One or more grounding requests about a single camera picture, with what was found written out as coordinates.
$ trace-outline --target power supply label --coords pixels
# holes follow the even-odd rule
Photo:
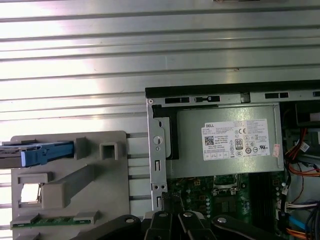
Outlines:
[[[270,155],[267,119],[208,122],[201,133],[205,161]]]

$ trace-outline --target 80 plus logo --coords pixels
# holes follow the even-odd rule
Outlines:
[[[236,140],[234,140],[234,143],[235,143],[235,149],[236,150],[244,149],[244,142],[243,142],[242,139],[236,139]]]

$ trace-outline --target white corrugated panel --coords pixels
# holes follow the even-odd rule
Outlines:
[[[12,239],[11,171],[0,169],[0,239]]]

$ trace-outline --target blue wire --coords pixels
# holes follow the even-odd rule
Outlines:
[[[306,225],[302,223],[301,221],[295,219],[293,216],[289,216],[289,222],[298,226],[299,228],[306,230]]]

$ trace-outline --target motherboard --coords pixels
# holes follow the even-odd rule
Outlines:
[[[202,213],[209,221],[228,215],[276,232],[276,207],[283,172],[231,174],[168,179],[168,191],[180,193],[184,209]]]

